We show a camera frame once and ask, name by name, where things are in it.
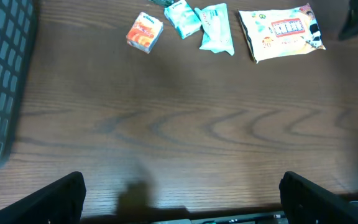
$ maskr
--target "small orange box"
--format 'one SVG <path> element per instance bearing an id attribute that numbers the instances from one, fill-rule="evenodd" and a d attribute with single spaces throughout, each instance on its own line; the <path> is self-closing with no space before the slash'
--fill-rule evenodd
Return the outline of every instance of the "small orange box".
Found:
<path id="1" fill-rule="evenodd" d="M 150 53 L 163 30 L 163 23 L 141 12 L 127 34 L 127 43 L 137 49 Z"/>

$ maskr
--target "red label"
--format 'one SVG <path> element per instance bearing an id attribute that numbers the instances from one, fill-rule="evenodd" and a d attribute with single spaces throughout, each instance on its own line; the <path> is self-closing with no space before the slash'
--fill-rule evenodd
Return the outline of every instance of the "red label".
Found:
<path id="1" fill-rule="evenodd" d="M 299 10 L 300 10 L 301 12 L 306 11 L 307 9 L 310 9 L 310 10 L 311 10 L 309 3 L 308 3 L 307 5 L 302 6 L 302 7 L 299 8 Z"/>
<path id="2" fill-rule="evenodd" d="M 301 34 L 305 32 L 305 28 L 299 18 L 283 19 L 272 22 L 274 33 L 277 37 L 284 37 L 287 35 Z"/>

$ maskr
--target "wood grain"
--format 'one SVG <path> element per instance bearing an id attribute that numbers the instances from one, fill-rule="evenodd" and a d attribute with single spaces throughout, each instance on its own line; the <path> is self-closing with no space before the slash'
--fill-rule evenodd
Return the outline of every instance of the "wood grain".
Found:
<path id="1" fill-rule="evenodd" d="M 358 38 L 336 39 L 347 1 L 310 1 L 327 50 L 258 65 L 236 10 L 306 2 L 226 2 L 233 57 L 198 50 L 202 32 L 181 40 L 146 0 L 40 1 L 0 209 L 74 170 L 88 190 L 84 216 L 114 214 L 136 182 L 150 186 L 150 207 L 190 212 L 280 203 L 287 170 L 357 192 Z M 140 11 L 165 24 L 150 55 L 125 41 Z"/>

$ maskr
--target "packaging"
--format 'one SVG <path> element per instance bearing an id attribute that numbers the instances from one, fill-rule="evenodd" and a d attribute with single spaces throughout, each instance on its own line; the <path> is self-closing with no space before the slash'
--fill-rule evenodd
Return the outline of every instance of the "packaging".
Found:
<path id="1" fill-rule="evenodd" d="M 137 49 L 150 53 L 163 30 L 163 23 L 141 12 L 127 34 L 127 43 Z"/>
<path id="2" fill-rule="evenodd" d="M 234 55 L 233 41 L 225 3 L 208 6 L 203 10 L 195 8 L 204 29 L 201 50 L 212 50 L 214 53 L 226 51 Z"/>
<path id="3" fill-rule="evenodd" d="M 162 7 L 168 7 L 174 3 L 174 0 L 149 0 L 149 1 L 154 2 Z"/>
<path id="4" fill-rule="evenodd" d="M 239 11 L 239 16 L 256 63 L 326 49 L 309 4 L 288 10 Z"/>
<path id="5" fill-rule="evenodd" d="M 166 7 L 164 14 L 182 39 L 201 29 L 201 21 L 185 0 Z"/>

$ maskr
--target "snack package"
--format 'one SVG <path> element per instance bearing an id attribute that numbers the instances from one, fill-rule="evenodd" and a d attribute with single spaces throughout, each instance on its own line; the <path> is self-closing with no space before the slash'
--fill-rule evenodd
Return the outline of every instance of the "snack package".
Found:
<path id="1" fill-rule="evenodd" d="M 195 8 L 204 29 L 201 50 L 212 50 L 214 53 L 226 51 L 234 55 L 231 39 L 229 17 L 226 3 L 208 6 L 203 10 Z"/>
<path id="2" fill-rule="evenodd" d="M 174 3 L 174 0 L 149 0 L 150 2 L 154 2 L 162 7 L 168 7 Z"/>
<path id="3" fill-rule="evenodd" d="M 185 0 L 180 0 L 170 7 L 166 7 L 164 14 L 182 39 L 201 29 L 201 21 Z"/>
<path id="4" fill-rule="evenodd" d="M 163 24 L 161 21 L 141 12 L 127 34 L 127 43 L 146 53 L 150 53 L 162 30 Z"/>
<path id="5" fill-rule="evenodd" d="M 256 63 L 326 49 L 309 4 L 288 10 L 239 11 L 239 15 Z"/>

